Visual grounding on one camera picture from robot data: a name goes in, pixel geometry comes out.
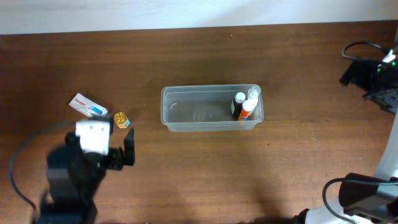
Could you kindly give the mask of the white Panadol box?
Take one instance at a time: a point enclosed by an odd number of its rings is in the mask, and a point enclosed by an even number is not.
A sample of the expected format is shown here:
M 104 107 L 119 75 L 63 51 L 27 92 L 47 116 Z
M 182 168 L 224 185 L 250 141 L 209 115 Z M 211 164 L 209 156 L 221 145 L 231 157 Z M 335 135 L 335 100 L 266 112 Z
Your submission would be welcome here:
M 69 106 L 87 117 L 106 116 L 108 114 L 108 110 L 105 107 L 89 100 L 80 93 L 73 97 L 71 102 L 69 102 Z

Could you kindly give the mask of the orange tube white cap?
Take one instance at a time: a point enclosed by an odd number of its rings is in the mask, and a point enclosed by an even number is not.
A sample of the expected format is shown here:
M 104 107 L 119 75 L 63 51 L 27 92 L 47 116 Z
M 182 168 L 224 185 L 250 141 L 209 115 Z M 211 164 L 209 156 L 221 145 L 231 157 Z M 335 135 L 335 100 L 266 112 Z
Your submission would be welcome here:
M 250 112 L 255 108 L 252 100 L 246 100 L 242 103 L 242 109 L 238 116 L 238 121 L 245 121 L 248 119 Z

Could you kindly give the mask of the white spray bottle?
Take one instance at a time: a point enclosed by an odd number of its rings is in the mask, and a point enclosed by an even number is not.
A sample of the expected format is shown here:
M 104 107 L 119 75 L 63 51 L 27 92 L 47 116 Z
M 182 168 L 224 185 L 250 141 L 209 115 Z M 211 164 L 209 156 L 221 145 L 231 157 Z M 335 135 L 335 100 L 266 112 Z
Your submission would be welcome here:
M 249 112 L 249 116 L 251 116 L 254 112 L 255 107 L 259 101 L 259 95 L 261 93 L 261 88 L 259 86 L 253 86 L 248 91 L 248 100 L 252 103 L 252 110 Z

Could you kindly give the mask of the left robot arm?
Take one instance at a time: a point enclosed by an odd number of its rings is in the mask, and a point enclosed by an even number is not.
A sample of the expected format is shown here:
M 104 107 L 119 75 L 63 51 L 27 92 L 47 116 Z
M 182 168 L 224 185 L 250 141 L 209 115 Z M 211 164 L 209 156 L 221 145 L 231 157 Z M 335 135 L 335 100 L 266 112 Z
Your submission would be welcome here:
M 109 116 L 77 121 L 65 142 L 49 152 L 49 189 L 42 195 L 33 223 L 94 222 L 98 213 L 94 196 L 107 170 L 120 171 L 135 163 L 134 129 L 129 129 L 122 147 L 110 147 L 113 126 Z

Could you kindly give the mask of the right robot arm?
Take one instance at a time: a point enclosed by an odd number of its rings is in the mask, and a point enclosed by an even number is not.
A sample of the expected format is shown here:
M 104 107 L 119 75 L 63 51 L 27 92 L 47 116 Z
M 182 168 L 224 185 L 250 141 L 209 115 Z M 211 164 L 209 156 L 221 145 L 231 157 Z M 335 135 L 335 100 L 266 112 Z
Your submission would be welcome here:
M 354 84 L 365 91 L 364 100 L 381 110 L 397 115 L 397 45 L 382 47 L 365 41 L 384 54 L 376 60 L 348 55 L 348 49 L 360 41 L 343 47 L 341 56 L 351 65 L 340 78 L 344 86 Z M 397 122 L 393 122 L 387 146 L 373 175 L 351 172 L 329 180 L 322 189 L 323 206 L 302 210 L 294 216 L 299 224 L 363 224 L 397 223 Z

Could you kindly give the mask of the black bottle white cap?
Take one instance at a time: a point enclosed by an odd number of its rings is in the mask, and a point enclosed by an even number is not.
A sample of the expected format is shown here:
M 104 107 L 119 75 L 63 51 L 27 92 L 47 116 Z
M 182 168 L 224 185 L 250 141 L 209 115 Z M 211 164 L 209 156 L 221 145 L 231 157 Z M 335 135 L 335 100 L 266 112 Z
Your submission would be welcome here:
M 246 95 L 243 92 L 235 94 L 231 103 L 231 114 L 237 118 L 242 110 L 243 102 L 246 100 Z

